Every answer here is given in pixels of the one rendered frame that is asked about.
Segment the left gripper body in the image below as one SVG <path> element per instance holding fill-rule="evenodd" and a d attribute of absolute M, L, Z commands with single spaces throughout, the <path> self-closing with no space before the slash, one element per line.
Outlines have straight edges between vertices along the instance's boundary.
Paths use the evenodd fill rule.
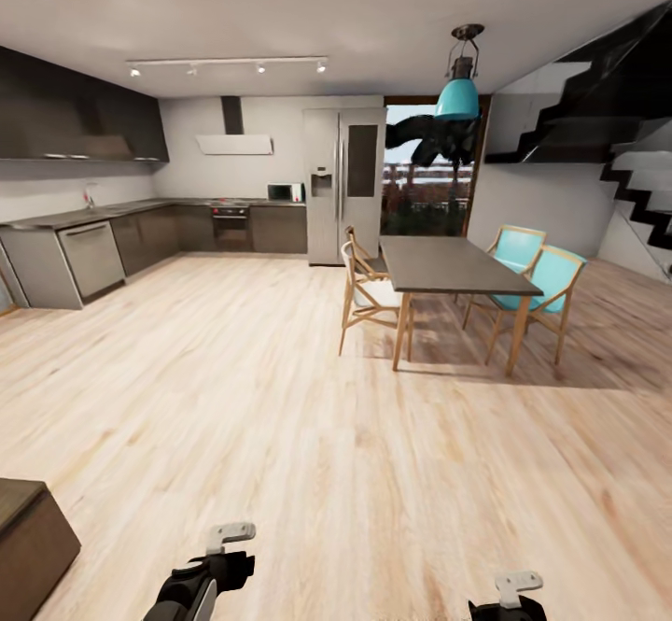
<path fill-rule="evenodd" d="M 212 555 L 204 557 L 194 557 L 190 561 L 202 561 L 210 559 L 215 563 L 220 571 L 220 588 L 217 591 L 217 597 L 224 591 L 235 591 L 241 589 L 245 584 L 245 561 L 246 551 L 228 553 L 225 555 Z"/>

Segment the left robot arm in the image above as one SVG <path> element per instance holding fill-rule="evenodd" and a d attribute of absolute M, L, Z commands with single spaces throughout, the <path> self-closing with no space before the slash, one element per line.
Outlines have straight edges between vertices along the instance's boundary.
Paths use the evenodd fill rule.
<path fill-rule="evenodd" d="M 246 551 L 225 554 L 224 543 L 253 540 L 257 526 L 248 521 L 214 525 L 210 529 L 204 557 L 172 569 L 153 606 L 143 621 L 210 621 L 217 597 L 224 591 L 241 589 L 254 575 L 255 555 Z"/>

